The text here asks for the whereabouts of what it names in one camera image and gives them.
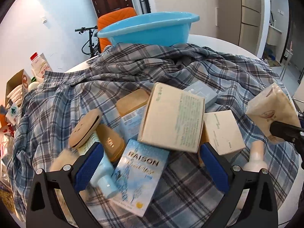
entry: gray plaid fabric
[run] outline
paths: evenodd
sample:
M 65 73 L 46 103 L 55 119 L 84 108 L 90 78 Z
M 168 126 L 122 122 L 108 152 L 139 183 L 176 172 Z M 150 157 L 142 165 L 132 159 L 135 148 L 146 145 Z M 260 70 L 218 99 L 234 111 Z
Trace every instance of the gray plaid fabric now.
M 266 144 L 265 161 L 280 207 L 297 175 L 298 155 L 289 143 L 272 145 L 245 115 L 247 102 L 274 81 L 286 92 L 277 74 L 262 61 L 207 47 L 118 44 L 86 70 L 46 73 L 44 83 L 25 97 L 9 162 L 14 201 L 21 218 L 25 219 L 35 170 L 49 170 L 88 111 L 99 108 L 104 114 L 102 123 L 119 132 L 120 116 L 115 108 L 118 99 L 138 88 L 150 92 L 157 81 L 184 89 L 197 80 L 218 93 L 216 103 L 206 112 L 230 109 L 239 125 L 246 148 L 232 159 L 232 164 L 243 166 L 248 161 L 251 142 L 259 139 Z M 87 205 L 104 227 L 201 227 L 223 197 L 205 168 L 199 167 L 197 155 L 177 151 L 170 153 L 143 218 L 105 200 L 99 189 L 93 192 Z M 235 211 L 230 222 L 238 214 Z

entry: metal screw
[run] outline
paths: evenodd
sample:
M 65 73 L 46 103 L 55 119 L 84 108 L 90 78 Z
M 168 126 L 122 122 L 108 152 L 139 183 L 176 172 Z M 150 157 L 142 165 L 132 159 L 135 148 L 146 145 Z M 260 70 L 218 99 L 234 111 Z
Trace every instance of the metal screw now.
M 232 169 L 233 169 L 234 171 L 240 171 L 240 170 L 241 170 L 241 167 L 239 167 L 238 165 L 234 165 L 234 166 L 232 167 Z
M 68 171 L 71 169 L 71 166 L 69 164 L 66 164 L 64 167 L 63 167 L 63 170 L 64 171 Z
M 263 168 L 263 169 L 262 169 L 262 173 L 263 173 L 263 174 L 268 174 L 268 170 L 265 169 L 265 168 Z
M 41 174 L 42 173 L 42 169 L 40 168 L 40 169 L 38 169 L 38 170 L 36 170 L 36 174 Z

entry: light blue box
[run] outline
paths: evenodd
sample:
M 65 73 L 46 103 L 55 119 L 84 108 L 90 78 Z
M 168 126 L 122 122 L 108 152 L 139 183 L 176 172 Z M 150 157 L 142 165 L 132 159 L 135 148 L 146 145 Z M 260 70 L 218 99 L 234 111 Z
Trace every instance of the light blue box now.
M 119 130 L 126 143 L 129 139 L 137 139 L 145 108 L 146 106 L 144 105 L 120 119 Z
M 168 155 L 169 151 L 165 149 L 129 140 L 112 176 L 119 193 L 111 200 L 142 217 L 151 202 Z
M 217 100 L 217 93 L 205 83 L 197 81 L 184 89 L 187 92 L 205 98 L 205 109 L 213 105 Z

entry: blue plastic basin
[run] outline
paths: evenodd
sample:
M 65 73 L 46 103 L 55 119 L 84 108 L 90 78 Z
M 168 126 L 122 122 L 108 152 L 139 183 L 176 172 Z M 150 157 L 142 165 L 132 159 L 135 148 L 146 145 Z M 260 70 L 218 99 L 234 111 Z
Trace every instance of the blue plastic basin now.
M 199 21 L 197 14 L 188 12 L 158 12 L 134 16 L 113 23 L 97 33 L 117 43 L 140 43 L 171 46 L 186 43 L 192 22 Z

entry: red bottle cap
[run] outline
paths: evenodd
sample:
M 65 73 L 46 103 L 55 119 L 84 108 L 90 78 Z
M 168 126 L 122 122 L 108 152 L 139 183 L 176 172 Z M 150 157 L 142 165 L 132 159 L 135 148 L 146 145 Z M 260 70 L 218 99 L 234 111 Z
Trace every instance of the red bottle cap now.
M 35 52 L 35 53 L 31 56 L 31 61 L 34 60 L 37 56 L 38 56 L 38 53 Z

